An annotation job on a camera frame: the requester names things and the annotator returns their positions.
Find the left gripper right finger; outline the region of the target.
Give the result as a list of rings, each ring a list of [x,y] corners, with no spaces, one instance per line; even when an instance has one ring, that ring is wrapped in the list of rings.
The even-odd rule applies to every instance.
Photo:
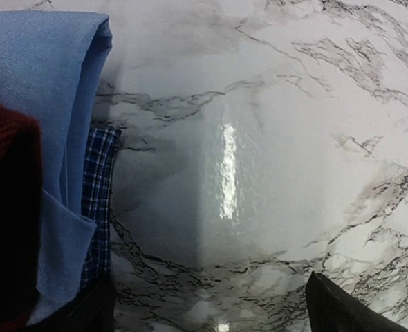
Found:
[[[306,284],[310,328],[316,332],[408,332],[376,313],[321,273],[311,273]]]

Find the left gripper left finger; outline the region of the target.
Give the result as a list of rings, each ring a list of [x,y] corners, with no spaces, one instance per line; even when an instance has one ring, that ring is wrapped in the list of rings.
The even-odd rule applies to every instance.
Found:
[[[116,287],[102,276],[81,290],[75,299],[45,320],[27,327],[29,332],[114,331]]]

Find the blue checked shirt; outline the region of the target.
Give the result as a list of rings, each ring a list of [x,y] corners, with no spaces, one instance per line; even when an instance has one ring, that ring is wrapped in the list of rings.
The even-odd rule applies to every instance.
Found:
[[[113,167],[121,130],[113,127],[89,131],[84,157],[82,216],[95,223],[82,268],[80,288],[111,271],[110,200]]]

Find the red black plaid shirt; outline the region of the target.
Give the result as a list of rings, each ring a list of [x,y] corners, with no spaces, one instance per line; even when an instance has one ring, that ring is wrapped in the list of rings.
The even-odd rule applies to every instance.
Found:
[[[0,331],[25,324],[39,296],[42,182],[37,121],[0,106]]]

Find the light blue shirt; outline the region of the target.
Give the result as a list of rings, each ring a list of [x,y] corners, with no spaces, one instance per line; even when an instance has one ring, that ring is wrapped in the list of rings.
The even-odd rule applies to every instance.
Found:
[[[42,321],[78,293],[95,223],[82,216],[84,155],[100,75],[112,47],[95,12],[0,12],[0,104],[41,127],[43,188],[38,303]]]

